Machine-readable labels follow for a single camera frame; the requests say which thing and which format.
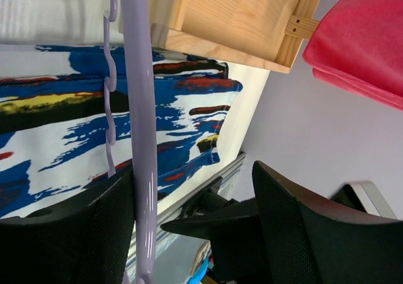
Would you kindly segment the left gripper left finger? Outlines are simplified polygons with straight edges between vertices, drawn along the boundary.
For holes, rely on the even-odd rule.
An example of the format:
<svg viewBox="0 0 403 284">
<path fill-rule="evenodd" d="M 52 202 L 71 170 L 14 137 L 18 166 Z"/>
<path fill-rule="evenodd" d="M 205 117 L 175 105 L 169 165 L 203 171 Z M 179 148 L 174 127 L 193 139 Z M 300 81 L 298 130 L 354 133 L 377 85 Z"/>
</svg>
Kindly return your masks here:
<svg viewBox="0 0 403 284">
<path fill-rule="evenodd" d="M 134 200 L 125 167 L 26 217 L 1 219 L 1 283 L 121 283 Z"/>
</svg>

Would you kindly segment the blue patterned trousers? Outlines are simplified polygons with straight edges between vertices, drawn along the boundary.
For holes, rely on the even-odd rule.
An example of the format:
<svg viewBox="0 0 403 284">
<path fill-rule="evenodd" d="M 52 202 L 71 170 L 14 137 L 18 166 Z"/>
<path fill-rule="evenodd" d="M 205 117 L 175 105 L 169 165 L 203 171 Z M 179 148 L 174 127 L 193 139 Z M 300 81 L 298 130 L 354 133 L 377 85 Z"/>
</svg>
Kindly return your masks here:
<svg viewBox="0 0 403 284">
<path fill-rule="evenodd" d="M 223 62 L 152 53 L 157 189 L 164 198 L 220 161 L 217 141 L 243 86 Z M 100 46 L 1 46 L 1 216 L 26 216 L 107 178 Z"/>
</svg>

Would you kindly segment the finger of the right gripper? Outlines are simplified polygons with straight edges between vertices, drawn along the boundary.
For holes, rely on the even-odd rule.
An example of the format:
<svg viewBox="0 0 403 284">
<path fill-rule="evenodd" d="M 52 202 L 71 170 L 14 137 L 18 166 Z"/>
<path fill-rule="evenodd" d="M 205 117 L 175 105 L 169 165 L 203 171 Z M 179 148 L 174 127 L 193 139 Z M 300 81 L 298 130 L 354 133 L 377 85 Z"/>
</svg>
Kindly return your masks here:
<svg viewBox="0 0 403 284">
<path fill-rule="evenodd" d="M 261 234 L 254 198 L 221 208 L 166 222 L 166 232 L 210 241 L 213 275 L 217 281 L 261 280 Z"/>
</svg>

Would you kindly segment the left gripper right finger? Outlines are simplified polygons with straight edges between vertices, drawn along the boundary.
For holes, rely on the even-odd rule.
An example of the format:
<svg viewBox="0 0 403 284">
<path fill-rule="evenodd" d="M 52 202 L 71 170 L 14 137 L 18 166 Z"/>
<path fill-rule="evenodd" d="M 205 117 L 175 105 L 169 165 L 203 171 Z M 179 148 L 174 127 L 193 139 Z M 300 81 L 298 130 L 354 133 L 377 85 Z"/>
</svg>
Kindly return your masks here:
<svg viewBox="0 0 403 284">
<path fill-rule="evenodd" d="M 338 204 L 253 164 L 273 283 L 401 283 L 402 222 Z"/>
</svg>

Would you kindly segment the lilac clothes hanger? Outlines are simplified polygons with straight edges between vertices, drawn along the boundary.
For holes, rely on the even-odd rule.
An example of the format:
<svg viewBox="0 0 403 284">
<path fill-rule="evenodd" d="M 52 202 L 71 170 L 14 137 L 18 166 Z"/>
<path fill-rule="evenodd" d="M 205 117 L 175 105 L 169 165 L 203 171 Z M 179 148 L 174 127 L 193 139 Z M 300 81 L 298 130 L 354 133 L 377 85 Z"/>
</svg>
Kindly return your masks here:
<svg viewBox="0 0 403 284">
<path fill-rule="evenodd" d="M 123 18 L 125 68 L 127 75 L 132 166 L 115 171 L 111 148 L 116 128 L 110 94 L 117 84 L 116 64 L 111 56 L 110 24 Z M 116 275 L 114 283 L 128 283 L 126 262 L 132 235 L 136 235 L 136 283 L 151 283 L 156 254 L 157 229 L 157 142 L 154 75 L 147 0 L 110 0 L 103 20 L 104 55 L 109 76 L 104 80 L 106 157 L 111 186 L 97 200 L 97 214 L 107 231 L 101 234 L 110 246 L 106 251 L 106 272 Z"/>
</svg>

